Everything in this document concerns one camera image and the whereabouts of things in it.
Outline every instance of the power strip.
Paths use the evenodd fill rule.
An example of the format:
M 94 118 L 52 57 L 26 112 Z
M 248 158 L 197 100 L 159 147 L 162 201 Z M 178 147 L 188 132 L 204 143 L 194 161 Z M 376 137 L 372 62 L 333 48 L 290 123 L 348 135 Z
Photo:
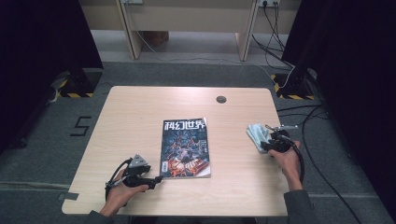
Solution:
M 279 7 L 280 0 L 260 0 L 259 7 L 263 7 L 263 2 L 267 1 L 267 7 L 275 7 L 275 4 L 277 3 L 277 6 Z

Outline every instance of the magazine cover illustration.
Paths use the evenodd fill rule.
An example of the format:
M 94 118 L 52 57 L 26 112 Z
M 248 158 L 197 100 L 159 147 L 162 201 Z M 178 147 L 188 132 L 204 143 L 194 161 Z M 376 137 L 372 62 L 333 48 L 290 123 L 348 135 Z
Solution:
M 163 121 L 163 177 L 210 177 L 205 119 Z

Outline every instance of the sleeve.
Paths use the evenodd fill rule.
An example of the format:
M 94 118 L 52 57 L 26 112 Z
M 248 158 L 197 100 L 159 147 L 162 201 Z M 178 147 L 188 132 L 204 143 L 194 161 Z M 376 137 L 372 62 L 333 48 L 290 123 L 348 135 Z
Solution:
M 114 220 L 111 217 L 105 217 L 101 214 L 91 211 L 85 220 L 84 224 L 113 224 Z
M 284 198 L 288 210 L 289 224 L 319 223 L 314 207 L 305 190 L 301 189 L 287 192 L 284 194 Z

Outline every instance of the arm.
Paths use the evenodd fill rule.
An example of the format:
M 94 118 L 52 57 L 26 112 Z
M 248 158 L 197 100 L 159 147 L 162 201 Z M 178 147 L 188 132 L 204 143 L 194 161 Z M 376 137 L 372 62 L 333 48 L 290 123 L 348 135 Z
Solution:
M 295 142 L 295 144 L 297 147 L 300 146 L 300 142 Z M 298 168 L 300 162 L 296 152 L 290 148 L 284 153 L 272 149 L 268 153 L 276 159 L 288 181 L 289 192 L 284 195 L 288 210 L 288 223 L 319 223 L 308 193 L 303 189 L 303 184 L 299 178 Z
M 121 179 L 123 171 L 120 171 L 115 179 Z M 137 193 L 149 189 L 148 185 L 141 185 L 136 188 L 128 188 L 122 182 L 112 188 L 107 196 L 107 201 L 100 213 L 91 211 L 85 224 L 112 224 L 113 217 L 119 212 L 128 201 Z

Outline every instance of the barcode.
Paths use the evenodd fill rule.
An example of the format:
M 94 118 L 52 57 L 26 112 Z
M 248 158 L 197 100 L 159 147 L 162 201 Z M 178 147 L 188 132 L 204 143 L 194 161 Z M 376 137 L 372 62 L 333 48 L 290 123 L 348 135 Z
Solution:
M 163 172 L 167 172 L 168 171 L 168 161 L 163 161 L 162 171 Z

